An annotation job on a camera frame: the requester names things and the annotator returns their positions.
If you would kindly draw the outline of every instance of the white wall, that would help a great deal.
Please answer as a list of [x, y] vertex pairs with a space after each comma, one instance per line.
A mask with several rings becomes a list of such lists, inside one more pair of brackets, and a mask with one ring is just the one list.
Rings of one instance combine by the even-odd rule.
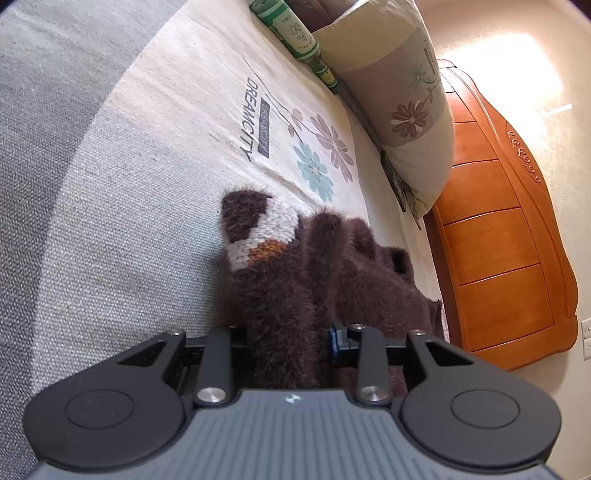
[[[591, 28], [570, 5], [560, 5], [565, 0], [548, 1], [458, 0], [422, 13], [439, 57], [472, 76], [540, 165], [583, 320], [591, 317]], [[551, 114], [568, 104], [571, 110]], [[591, 360], [583, 361], [580, 337], [571, 351], [517, 374], [561, 409], [550, 465], [567, 480], [590, 475]]]

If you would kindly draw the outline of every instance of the wooden headboard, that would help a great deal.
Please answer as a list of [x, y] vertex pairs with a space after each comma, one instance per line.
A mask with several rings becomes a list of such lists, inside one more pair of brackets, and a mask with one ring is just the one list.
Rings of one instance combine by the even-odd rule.
[[425, 225], [455, 345], [504, 369], [568, 350], [578, 292], [544, 178], [471, 78], [439, 63], [456, 133]]

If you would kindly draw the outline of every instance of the light switch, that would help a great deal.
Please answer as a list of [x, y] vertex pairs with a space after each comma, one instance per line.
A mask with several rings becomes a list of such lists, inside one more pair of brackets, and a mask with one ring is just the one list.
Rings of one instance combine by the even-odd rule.
[[583, 359], [589, 360], [591, 358], [591, 338], [583, 342]]
[[591, 338], [591, 319], [581, 322], [581, 331], [583, 332], [583, 340]]

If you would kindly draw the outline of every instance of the blue flower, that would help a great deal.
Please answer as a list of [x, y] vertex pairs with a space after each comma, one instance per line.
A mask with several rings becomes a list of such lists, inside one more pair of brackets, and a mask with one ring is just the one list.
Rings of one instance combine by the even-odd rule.
[[310, 184], [310, 190], [317, 192], [323, 202], [329, 202], [333, 197], [332, 180], [325, 175], [328, 169], [320, 163], [318, 153], [312, 152], [312, 149], [304, 142], [300, 142], [300, 148], [294, 147], [295, 153], [300, 158], [297, 163], [301, 170], [301, 176]]
[[429, 78], [427, 77], [427, 72], [425, 72], [425, 69], [419, 63], [412, 64], [407, 69], [407, 74], [408, 82], [414, 89], [418, 88], [422, 83], [432, 83], [428, 81]]

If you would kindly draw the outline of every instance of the sunlight on wall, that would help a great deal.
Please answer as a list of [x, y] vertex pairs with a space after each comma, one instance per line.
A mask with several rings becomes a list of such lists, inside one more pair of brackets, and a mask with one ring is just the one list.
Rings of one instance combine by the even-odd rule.
[[448, 50], [442, 58], [459, 68], [469, 66], [480, 92], [515, 127], [534, 156], [551, 151], [561, 132], [555, 129], [557, 119], [550, 117], [560, 117], [573, 106], [565, 99], [558, 72], [530, 35], [475, 39]]

